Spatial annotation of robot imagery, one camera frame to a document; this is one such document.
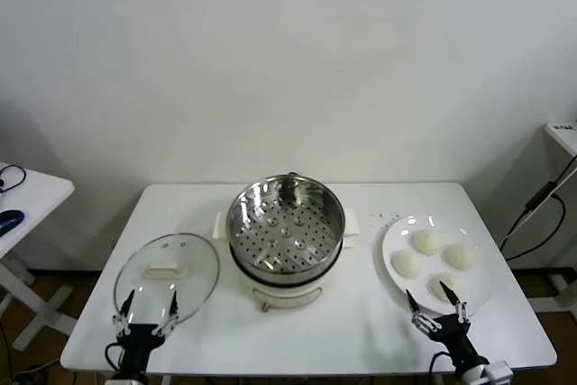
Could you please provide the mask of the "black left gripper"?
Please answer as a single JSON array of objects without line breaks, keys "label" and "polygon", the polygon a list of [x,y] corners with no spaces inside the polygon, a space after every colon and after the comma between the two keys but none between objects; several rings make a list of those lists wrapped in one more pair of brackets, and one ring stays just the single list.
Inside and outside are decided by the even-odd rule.
[{"label": "black left gripper", "polygon": [[168,316],[158,325],[130,324],[129,312],[135,290],[132,289],[122,303],[120,310],[113,315],[113,324],[117,343],[122,348],[119,362],[121,371],[145,371],[151,353],[161,347],[179,322],[179,303],[177,291],[174,291],[169,304]]}]

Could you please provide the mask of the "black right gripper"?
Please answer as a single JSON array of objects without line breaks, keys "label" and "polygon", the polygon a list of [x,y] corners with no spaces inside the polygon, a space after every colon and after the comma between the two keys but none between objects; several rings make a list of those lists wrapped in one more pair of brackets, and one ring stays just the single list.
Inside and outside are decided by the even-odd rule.
[{"label": "black right gripper", "polygon": [[439,285],[454,307],[454,313],[434,320],[420,310],[418,303],[407,289],[411,323],[423,335],[427,335],[430,340],[442,344],[447,349],[456,372],[467,372],[475,367],[488,365],[489,361],[478,354],[467,336],[471,326],[467,303],[462,302],[442,280],[439,281]]}]

